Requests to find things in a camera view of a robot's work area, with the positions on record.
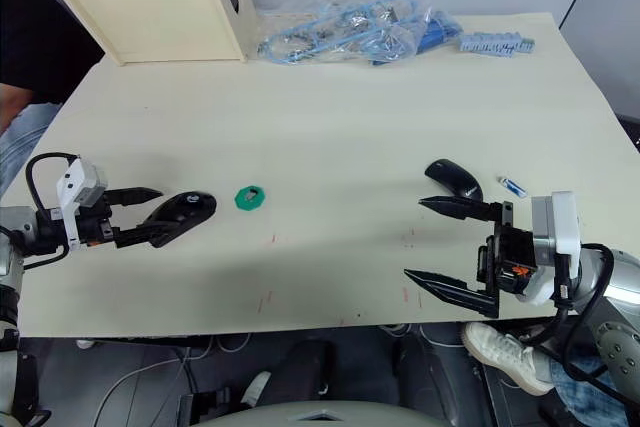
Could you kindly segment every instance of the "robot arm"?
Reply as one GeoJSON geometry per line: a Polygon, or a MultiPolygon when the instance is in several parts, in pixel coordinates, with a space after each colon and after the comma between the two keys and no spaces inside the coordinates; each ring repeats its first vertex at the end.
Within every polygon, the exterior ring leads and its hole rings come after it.
{"type": "Polygon", "coordinates": [[[37,211],[30,207],[0,207],[0,426],[27,425],[38,405],[35,358],[19,352],[18,301],[25,270],[52,263],[69,251],[114,242],[126,247],[149,242],[162,247],[211,217],[213,196],[179,194],[158,207],[142,224],[129,230],[112,226],[111,205],[147,202],[162,193],[144,187],[106,190],[104,174],[86,159],[70,154],[42,154],[27,164],[27,183],[37,211]],[[44,158],[63,157],[69,168],[57,183],[59,208],[42,206],[31,172],[44,158]],[[62,254],[25,265],[31,256],[62,254]]]}
{"type": "Polygon", "coordinates": [[[431,272],[406,270],[406,275],[441,300],[497,318],[500,290],[539,305],[551,298],[558,309],[545,331],[529,344],[551,338],[571,310],[578,321],[559,357],[567,373],[589,381],[638,410],[640,405],[640,262],[620,251],[597,244],[580,244],[575,200],[570,192],[532,200],[533,231],[513,227],[513,205],[485,204],[455,198],[431,197],[421,205],[440,214],[494,222],[494,234],[479,249],[477,280],[467,284],[431,272]],[[586,325],[607,366],[617,392],[570,364],[572,336],[586,325]]]}

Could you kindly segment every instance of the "white table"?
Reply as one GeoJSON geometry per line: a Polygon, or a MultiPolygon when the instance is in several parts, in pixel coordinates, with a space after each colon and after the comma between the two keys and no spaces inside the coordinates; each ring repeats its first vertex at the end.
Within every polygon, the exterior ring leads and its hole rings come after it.
{"type": "MultiPolygon", "coordinates": [[[[519,31],[512,59],[444,47],[410,61],[284,67],[156,63],[87,75],[37,147],[78,153],[111,188],[200,189],[218,211],[162,249],[107,244],[28,271],[25,336],[151,336],[478,319],[422,291],[403,269],[475,283],[492,226],[420,207],[444,190],[423,175],[458,162],[487,201],[577,194],[583,240],[640,254],[640,156],[550,15],[461,17],[466,31],[519,31]],[[237,191],[263,187],[252,212],[237,191]]],[[[63,166],[38,168],[45,205],[63,166]]],[[[133,227],[165,198],[114,209],[133,227]]],[[[32,205],[21,175],[3,205],[32,205]]],[[[503,318],[550,315],[503,294],[503,318]]]]}

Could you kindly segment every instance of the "plastic bag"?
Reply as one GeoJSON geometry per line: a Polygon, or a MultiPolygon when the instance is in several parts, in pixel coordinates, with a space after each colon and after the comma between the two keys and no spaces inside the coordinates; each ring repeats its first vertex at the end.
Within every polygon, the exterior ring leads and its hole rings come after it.
{"type": "Polygon", "coordinates": [[[430,0],[325,0],[304,10],[263,17],[258,54],[280,64],[369,60],[416,55],[430,0]]]}

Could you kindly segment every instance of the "green object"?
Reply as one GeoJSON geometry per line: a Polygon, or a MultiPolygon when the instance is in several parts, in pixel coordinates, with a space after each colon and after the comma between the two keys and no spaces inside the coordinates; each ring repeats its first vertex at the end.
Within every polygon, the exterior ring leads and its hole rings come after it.
{"type": "Polygon", "coordinates": [[[255,185],[250,185],[236,194],[236,206],[241,210],[257,209],[264,202],[264,190],[255,185]]]}

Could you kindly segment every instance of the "computer mouse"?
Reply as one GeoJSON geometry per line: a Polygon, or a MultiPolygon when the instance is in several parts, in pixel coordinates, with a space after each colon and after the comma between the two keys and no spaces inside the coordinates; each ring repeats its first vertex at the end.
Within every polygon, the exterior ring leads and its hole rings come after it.
{"type": "Polygon", "coordinates": [[[449,159],[438,159],[432,163],[424,175],[439,182],[453,195],[482,202],[482,189],[473,175],[449,159]]]}
{"type": "Polygon", "coordinates": [[[154,210],[142,224],[167,226],[161,234],[149,240],[149,243],[154,247],[162,247],[211,217],[216,211],[216,206],[215,197],[205,192],[183,192],[171,197],[154,210]]]}

